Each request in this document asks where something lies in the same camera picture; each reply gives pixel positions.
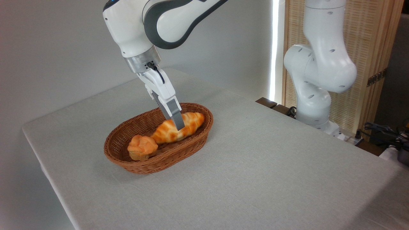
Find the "gray tablecloth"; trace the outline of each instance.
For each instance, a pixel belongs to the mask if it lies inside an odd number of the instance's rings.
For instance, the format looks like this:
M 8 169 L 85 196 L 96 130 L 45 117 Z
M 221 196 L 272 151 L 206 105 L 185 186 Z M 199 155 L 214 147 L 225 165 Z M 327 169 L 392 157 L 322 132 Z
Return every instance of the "gray tablecloth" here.
M 166 69 L 207 107 L 205 146 L 137 175 L 104 156 L 123 121 L 156 107 L 136 79 L 23 127 L 76 229 L 408 229 L 409 173 L 256 102 Z

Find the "wooden panel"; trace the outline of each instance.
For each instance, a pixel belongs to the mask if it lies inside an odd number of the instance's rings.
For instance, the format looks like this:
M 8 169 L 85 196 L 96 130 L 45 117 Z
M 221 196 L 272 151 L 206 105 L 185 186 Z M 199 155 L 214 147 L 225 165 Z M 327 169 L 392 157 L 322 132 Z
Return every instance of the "wooden panel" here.
M 344 93 L 330 93 L 330 120 L 355 132 L 374 119 L 383 81 L 367 87 L 368 78 L 387 67 L 403 0 L 348 0 L 344 19 L 344 40 L 357 66 L 357 79 Z M 286 1 L 285 47 L 308 44 L 302 30 L 304 0 Z M 283 72 L 283 104 L 296 106 L 291 77 Z

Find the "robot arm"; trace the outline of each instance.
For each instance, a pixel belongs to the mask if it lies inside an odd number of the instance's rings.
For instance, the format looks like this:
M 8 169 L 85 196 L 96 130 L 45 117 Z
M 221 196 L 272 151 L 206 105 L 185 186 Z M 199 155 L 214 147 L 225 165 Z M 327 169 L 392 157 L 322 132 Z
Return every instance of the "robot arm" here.
M 178 130 L 184 127 L 175 90 L 159 67 L 156 47 L 174 49 L 193 28 L 227 0 L 109 0 L 105 23 L 131 71 Z
M 344 44 L 345 4 L 346 0 L 306 0 L 303 31 L 310 45 L 294 45 L 284 57 L 297 94 L 296 119 L 340 139 L 339 126 L 329 121 L 328 91 L 347 91 L 357 75 Z

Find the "oval basket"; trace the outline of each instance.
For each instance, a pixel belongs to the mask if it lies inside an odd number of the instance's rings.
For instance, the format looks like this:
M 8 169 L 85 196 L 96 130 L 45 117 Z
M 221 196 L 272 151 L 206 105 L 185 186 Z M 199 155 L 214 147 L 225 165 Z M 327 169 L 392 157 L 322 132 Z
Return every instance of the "oval basket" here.
M 182 112 L 199 112 L 204 115 L 204 122 L 197 131 L 175 143 L 161 144 L 155 156 L 146 161 L 134 161 L 127 150 L 133 136 L 151 136 L 156 128 L 165 121 L 159 108 L 131 118 L 112 132 L 104 144 L 105 156 L 113 163 L 136 174 L 149 174 L 164 170 L 177 162 L 193 155 L 206 143 L 207 135 L 213 124 L 212 113 L 204 106 L 195 103 L 180 103 Z

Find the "bread roll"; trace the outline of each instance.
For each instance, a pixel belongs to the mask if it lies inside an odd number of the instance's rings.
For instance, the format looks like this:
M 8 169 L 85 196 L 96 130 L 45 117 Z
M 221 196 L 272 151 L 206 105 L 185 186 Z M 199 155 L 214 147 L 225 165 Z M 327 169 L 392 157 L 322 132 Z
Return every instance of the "bread roll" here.
M 136 135 L 128 145 L 129 156 L 133 160 L 144 161 L 155 155 L 158 145 L 151 137 Z
M 187 112 L 182 114 L 184 128 L 177 130 L 172 120 L 164 121 L 151 136 L 157 144 L 180 141 L 196 132 L 205 121 L 201 113 Z

